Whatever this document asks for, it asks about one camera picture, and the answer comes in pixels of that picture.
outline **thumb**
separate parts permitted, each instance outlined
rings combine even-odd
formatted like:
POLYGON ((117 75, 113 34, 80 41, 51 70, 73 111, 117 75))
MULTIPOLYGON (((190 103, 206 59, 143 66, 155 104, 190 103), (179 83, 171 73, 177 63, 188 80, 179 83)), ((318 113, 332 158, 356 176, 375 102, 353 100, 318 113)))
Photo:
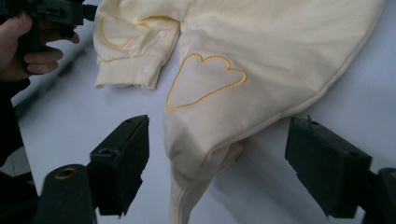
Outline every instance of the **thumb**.
POLYGON ((0 25, 0 48, 10 48, 18 41, 21 35, 29 32, 31 26, 32 19, 26 12, 21 12, 17 16, 5 21, 0 25))

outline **white table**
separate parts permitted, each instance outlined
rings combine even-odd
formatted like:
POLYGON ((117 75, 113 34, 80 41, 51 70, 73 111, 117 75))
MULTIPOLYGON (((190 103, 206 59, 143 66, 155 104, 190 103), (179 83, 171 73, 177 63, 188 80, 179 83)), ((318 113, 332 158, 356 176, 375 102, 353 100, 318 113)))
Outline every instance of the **white table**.
MULTIPOLYGON (((302 112, 374 158, 372 170, 396 167, 396 1, 361 53, 316 104, 302 112)), ((89 153, 125 119, 150 117, 150 158, 143 185, 126 217, 99 223, 168 223, 169 160, 163 145, 163 109, 178 69, 177 48, 156 91, 93 84, 98 68, 92 43, 65 76, 36 100, 20 120, 37 191, 45 176, 66 164, 88 164, 89 153)), ((194 208, 191 224, 361 223, 326 218, 284 159, 289 119, 249 137, 237 164, 217 176, 194 208)))

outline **yellow embroidered outline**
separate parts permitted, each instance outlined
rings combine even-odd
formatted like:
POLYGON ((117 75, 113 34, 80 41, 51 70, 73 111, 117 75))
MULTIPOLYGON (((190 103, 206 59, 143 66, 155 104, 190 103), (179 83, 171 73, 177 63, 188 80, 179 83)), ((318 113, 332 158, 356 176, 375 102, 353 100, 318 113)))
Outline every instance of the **yellow embroidered outline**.
MULTIPOLYGON (((111 47, 120 49, 120 48, 123 48, 125 45, 129 44, 131 41, 134 40, 133 38, 129 38, 129 39, 127 39, 125 42, 123 42, 123 43, 121 43, 121 44, 113 44, 113 43, 111 43, 111 42, 106 38, 105 31, 104 31, 104 27, 103 27, 103 26, 104 26, 104 22, 105 22, 105 18, 107 18, 107 17, 112 17, 112 18, 114 18, 114 19, 117 20, 117 21, 120 20, 118 17, 112 16, 112 15, 108 15, 108 14, 104 15, 104 16, 102 17, 102 19, 100 20, 100 32, 101 32, 102 39, 105 40, 105 43, 107 43, 107 44, 108 44, 109 46, 111 46, 111 47)), ((127 22, 128 24, 130 24, 130 26, 132 26, 132 27, 134 27, 134 28, 137 28, 137 27, 139 27, 139 26, 143 26, 146 30, 149 29, 149 26, 148 26, 147 24, 145 24, 145 23, 143 23, 143 24, 133 24, 132 22, 129 22, 129 21, 126 21, 126 22, 127 22)))
POLYGON ((170 112, 175 112, 175 111, 178 111, 178 110, 183 109, 183 108, 186 108, 186 107, 190 107, 190 106, 193 106, 193 105, 197 105, 197 104, 201 103, 203 100, 205 100, 205 99, 207 99, 207 98, 209 98, 209 97, 211 97, 211 96, 213 96, 213 95, 215 95, 215 94, 218 94, 218 93, 220 93, 220 92, 222 92, 222 91, 226 91, 226 90, 235 88, 235 87, 237 87, 237 86, 239 86, 239 85, 245 83, 247 80, 248 80, 248 74, 247 74, 244 70, 242 70, 242 69, 231 68, 230 60, 228 60, 228 59, 227 59, 226 57, 224 57, 224 56, 221 56, 221 55, 213 55, 213 56, 209 56, 209 57, 207 57, 207 58, 203 58, 203 56, 202 56, 201 54, 198 54, 198 53, 190 54, 186 59, 184 59, 183 64, 180 66, 180 69, 178 70, 177 76, 176 76, 176 78, 175 78, 175 81, 174 81, 174 83, 173 83, 173 85, 172 85, 171 90, 169 91, 169 94, 168 94, 168 97, 167 97, 167 100, 166 100, 166 109, 167 109, 168 111, 170 111, 170 112), (197 58, 197 59, 199 60, 200 63, 204 63, 204 62, 209 61, 209 60, 222 60, 222 61, 224 61, 225 64, 227 65, 226 69, 224 70, 225 72, 239 72, 239 73, 242 74, 242 78, 241 78, 241 80, 239 80, 239 81, 237 81, 237 82, 235 82, 235 83, 232 83, 232 84, 230 84, 230 85, 227 85, 227 86, 224 86, 224 87, 222 87, 222 88, 220 88, 220 89, 217 89, 217 90, 215 90, 215 91, 212 91, 212 92, 210 92, 210 93, 204 95, 203 97, 199 98, 198 100, 196 100, 196 101, 194 101, 194 102, 192 102, 192 103, 185 104, 185 105, 179 105, 179 106, 176 106, 176 107, 172 107, 172 106, 171 106, 171 99, 170 99, 170 98, 171 98, 171 95, 172 95, 172 93, 173 93, 173 91, 174 91, 174 88, 175 88, 175 86, 176 86, 176 84, 177 84, 177 80, 178 80, 178 78, 179 78, 179 76, 180 76, 180 74, 181 74, 181 71, 182 71, 183 68, 184 68, 184 65, 185 65, 186 62, 187 62, 189 59, 191 59, 191 58, 197 58))

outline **cloud-shaped embroidery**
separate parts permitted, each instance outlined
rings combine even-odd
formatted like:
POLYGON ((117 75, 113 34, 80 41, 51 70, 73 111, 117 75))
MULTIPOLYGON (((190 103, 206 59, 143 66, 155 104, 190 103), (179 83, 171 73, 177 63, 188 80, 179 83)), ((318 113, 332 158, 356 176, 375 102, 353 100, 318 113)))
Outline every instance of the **cloud-shaped embroidery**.
POLYGON ((166 108, 174 112, 197 105, 202 101, 233 89, 248 79, 242 69, 231 68, 230 61, 219 55, 203 58, 189 55, 180 66, 166 101, 166 108))
POLYGON ((100 31, 103 40, 111 47, 122 48, 134 38, 142 35, 142 28, 149 28, 145 23, 133 24, 118 17, 105 15, 100 22, 100 31))

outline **cream fabric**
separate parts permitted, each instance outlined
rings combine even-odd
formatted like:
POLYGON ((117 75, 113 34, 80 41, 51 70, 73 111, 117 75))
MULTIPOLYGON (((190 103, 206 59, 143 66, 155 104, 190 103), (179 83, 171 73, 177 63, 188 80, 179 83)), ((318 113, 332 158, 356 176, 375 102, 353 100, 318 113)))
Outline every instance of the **cream fabric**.
POLYGON ((235 142, 312 105, 373 31, 385 0, 103 0, 98 87, 154 89, 175 43, 164 110, 171 223, 188 222, 235 142))

